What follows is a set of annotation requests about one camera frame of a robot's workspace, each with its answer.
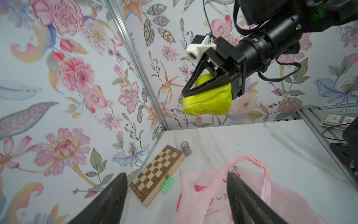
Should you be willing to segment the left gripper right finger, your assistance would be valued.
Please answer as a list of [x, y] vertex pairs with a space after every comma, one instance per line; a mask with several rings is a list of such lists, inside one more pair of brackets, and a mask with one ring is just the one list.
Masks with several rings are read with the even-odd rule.
[[285, 224], [235, 173], [227, 176], [227, 193], [235, 224]]

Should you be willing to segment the green fruit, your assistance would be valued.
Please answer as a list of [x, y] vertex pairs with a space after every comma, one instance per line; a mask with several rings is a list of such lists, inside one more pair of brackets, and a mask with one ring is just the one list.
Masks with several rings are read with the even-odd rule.
[[224, 115], [229, 112], [231, 104], [230, 83], [198, 95], [185, 97], [182, 101], [183, 111], [190, 116]]

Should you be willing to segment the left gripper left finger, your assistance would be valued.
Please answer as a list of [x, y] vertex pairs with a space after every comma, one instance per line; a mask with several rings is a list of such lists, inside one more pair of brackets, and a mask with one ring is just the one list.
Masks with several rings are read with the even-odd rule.
[[69, 224], [119, 224], [127, 192], [127, 175], [120, 173]]

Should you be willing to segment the pink plastic bag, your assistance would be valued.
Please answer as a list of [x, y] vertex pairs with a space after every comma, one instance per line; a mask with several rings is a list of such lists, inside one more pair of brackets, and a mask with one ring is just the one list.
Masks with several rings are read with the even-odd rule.
[[177, 224], [326, 224], [306, 199], [271, 181], [267, 165], [241, 156], [182, 180]]

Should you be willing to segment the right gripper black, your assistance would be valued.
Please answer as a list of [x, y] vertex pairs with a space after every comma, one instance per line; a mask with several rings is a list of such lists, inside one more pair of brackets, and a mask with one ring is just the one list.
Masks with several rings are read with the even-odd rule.
[[[264, 81], [284, 81], [299, 72], [300, 63], [291, 63], [296, 70], [284, 77], [268, 78], [264, 73], [271, 62], [278, 60], [282, 54], [299, 52], [302, 34], [298, 16], [289, 15], [271, 19], [241, 39], [236, 46], [218, 38], [215, 41], [216, 50], [203, 53], [181, 95], [190, 97], [230, 84], [232, 97], [237, 98], [244, 94], [246, 78], [254, 73]], [[194, 87], [204, 70], [209, 71], [213, 77]]]

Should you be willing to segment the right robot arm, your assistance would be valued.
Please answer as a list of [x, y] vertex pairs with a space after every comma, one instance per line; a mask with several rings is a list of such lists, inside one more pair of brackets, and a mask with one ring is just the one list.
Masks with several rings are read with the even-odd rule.
[[183, 88], [183, 97], [231, 85], [235, 99], [244, 94], [246, 78], [264, 76], [272, 60], [297, 54], [303, 33], [322, 32], [357, 20], [357, 1], [235, 1], [233, 20], [242, 12], [253, 29], [236, 28], [243, 39], [236, 46], [211, 32], [197, 35], [186, 49], [195, 70]]

